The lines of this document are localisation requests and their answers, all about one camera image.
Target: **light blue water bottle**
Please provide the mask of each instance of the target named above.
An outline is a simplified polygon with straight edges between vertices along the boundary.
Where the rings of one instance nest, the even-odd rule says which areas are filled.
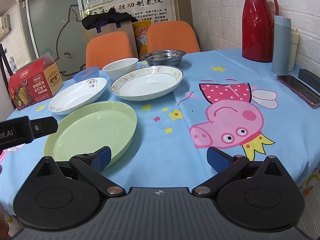
[[[286,75],[291,50],[291,19],[275,15],[274,30],[271,71],[278,75]]]

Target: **blue gripper pad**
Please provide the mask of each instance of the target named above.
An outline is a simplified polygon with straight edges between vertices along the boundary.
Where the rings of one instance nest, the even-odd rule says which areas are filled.
[[[92,160],[91,168],[101,173],[111,161],[111,149],[108,147],[102,151],[98,150],[98,155]]]
[[[208,148],[207,150],[207,162],[218,173],[231,165],[231,162],[228,158],[224,157],[218,151],[212,148]]]

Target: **red snack box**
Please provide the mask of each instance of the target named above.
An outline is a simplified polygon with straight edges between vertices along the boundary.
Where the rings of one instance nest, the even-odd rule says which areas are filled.
[[[52,98],[63,82],[49,53],[19,69],[9,81],[9,94],[18,110]]]

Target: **orange chair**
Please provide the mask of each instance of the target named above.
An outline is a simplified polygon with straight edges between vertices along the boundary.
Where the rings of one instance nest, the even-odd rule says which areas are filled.
[[[200,52],[196,34],[183,21],[162,22],[147,30],[148,52],[164,49],[179,49],[186,53]]]
[[[89,41],[86,50],[86,68],[97,66],[101,70],[111,62],[133,57],[129,37],[125,32],[111,32]]]

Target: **white oval plate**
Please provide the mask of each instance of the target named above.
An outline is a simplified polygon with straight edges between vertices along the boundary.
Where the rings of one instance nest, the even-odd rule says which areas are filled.
[[[55,114],[70,114],[95,102],[106,89],[105,78],[90,78],[73,84],[55,95],[49,110]]]
[[[181,82],[183,72],[173,66],[150,66],[133,70],[112,82],[110,90],[129,101],[145,101],[162,97]]]

